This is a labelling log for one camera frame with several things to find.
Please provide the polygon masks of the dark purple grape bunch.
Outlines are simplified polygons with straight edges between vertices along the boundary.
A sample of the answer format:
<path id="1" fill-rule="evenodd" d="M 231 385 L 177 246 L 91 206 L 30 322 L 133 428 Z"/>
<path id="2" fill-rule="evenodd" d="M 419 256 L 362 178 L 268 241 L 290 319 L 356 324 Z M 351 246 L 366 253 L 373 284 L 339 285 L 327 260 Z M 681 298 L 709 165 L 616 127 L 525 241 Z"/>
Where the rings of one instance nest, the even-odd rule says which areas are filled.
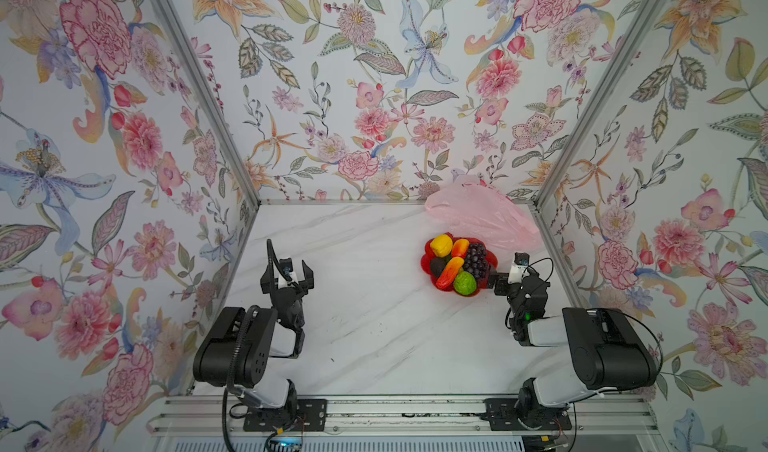
<path id="1" fill-rule="evenodd" d="M 487 250 L 481 243 L 471 243 L 464 257 L 463 270 L 471 274 L 477 282 L 487 279 L 490 263 L 487 259 Z"/>

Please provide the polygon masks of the yellow lemon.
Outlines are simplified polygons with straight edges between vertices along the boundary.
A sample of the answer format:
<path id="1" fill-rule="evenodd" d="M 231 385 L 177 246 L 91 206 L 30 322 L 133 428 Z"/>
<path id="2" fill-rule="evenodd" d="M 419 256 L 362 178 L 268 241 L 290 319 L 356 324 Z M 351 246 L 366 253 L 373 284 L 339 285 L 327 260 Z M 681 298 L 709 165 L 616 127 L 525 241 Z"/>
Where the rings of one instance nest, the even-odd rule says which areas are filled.
<path id="1" fill-rule="evenodd" d="M 451 257 L 453 246 L 452 237 L 446 234 L 437 236 L 429 244 L 430 250 L 436 258 Z"/>

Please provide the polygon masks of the red flower-shaped plate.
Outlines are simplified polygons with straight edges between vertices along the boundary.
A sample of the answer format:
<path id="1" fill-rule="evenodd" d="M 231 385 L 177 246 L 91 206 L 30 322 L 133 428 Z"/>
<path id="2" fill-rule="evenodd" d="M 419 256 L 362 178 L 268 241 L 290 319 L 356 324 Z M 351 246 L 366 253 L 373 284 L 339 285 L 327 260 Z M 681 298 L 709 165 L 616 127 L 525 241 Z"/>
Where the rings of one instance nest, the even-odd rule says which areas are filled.
<path id="1" fill-rule="evenodd" d="M 462 297 L 487 289 L 497 265 L 497 257 L 482 241 L 449 233 L 428 240 L 420 260 L 422 271 L 436 289 Z"/>

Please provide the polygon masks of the pink plastic bag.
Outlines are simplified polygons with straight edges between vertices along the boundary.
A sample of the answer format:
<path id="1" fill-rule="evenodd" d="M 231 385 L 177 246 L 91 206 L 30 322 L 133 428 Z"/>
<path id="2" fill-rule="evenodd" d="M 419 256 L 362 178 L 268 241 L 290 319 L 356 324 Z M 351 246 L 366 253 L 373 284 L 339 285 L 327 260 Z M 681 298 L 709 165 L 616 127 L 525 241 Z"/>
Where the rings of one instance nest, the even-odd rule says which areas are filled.
<path id="1" fill-rule="evenodd" d="M 479 239 L 492 248 L 530 252 L 543 247 L 528 210 L 474 175 L 460 175 L 430 195 L 425 210 L 452 233 Z"/>

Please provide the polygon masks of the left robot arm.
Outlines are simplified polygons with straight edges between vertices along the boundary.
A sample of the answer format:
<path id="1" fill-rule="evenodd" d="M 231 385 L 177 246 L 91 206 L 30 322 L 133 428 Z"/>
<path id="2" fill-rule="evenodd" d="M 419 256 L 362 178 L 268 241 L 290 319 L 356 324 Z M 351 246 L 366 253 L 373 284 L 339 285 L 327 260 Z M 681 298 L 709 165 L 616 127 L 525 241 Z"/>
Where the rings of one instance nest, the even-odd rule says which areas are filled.
<path id="1" fill-rule="evenodd" d="M 303 298 L 314 288 L 314 272 L 292 261 L 270 264 L 261 278 L 269 308 L 222 309 L 193 361 L 194 380 L 220 387 L 250 408 L 286 407 L 293 383 L 268 368 L 271 359 L 296 359 L 305 341 Z"/>

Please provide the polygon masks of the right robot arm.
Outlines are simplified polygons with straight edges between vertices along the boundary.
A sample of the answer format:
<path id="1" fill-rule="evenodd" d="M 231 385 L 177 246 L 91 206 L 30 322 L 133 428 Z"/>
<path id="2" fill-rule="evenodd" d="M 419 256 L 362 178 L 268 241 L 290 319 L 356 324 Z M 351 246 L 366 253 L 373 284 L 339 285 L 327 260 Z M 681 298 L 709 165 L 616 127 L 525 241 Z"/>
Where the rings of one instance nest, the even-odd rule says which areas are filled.
<path id="1" fill-rule="evenodd" d="M 553 348 L 568 362 L 560 369 L 524 382 L 516 407 L 520 414 L 562 410 L 604 392 L 652 385 L 661 366 L 615 308 L 564 308 L 547 316 L 549 282 L 520 267 L 490 274 L 497 296 L 507 299 L 505 325 L 523 347 Z"/>

